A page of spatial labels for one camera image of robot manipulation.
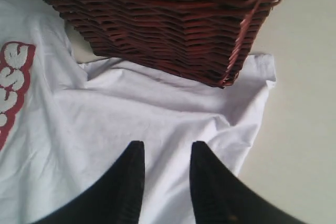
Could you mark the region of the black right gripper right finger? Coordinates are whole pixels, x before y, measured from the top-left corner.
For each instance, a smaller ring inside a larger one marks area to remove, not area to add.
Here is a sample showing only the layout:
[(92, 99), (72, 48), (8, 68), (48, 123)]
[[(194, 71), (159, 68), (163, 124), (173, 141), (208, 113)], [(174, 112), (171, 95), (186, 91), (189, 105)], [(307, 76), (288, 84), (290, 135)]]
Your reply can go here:
[(190, 192), (197, 223), (330, 223), (331, 172), (318, 159), (261, 158), (232, 172), (207, 143), (192, 144)]

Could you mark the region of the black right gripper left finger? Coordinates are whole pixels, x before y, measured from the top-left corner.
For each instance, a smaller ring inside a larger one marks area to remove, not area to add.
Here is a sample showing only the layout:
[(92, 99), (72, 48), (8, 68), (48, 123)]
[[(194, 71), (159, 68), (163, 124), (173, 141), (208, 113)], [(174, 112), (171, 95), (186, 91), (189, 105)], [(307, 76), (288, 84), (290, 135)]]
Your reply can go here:
[(91, 187), (38, 223), (138, 223), (144, 183), (144, 143), (132, 141)]

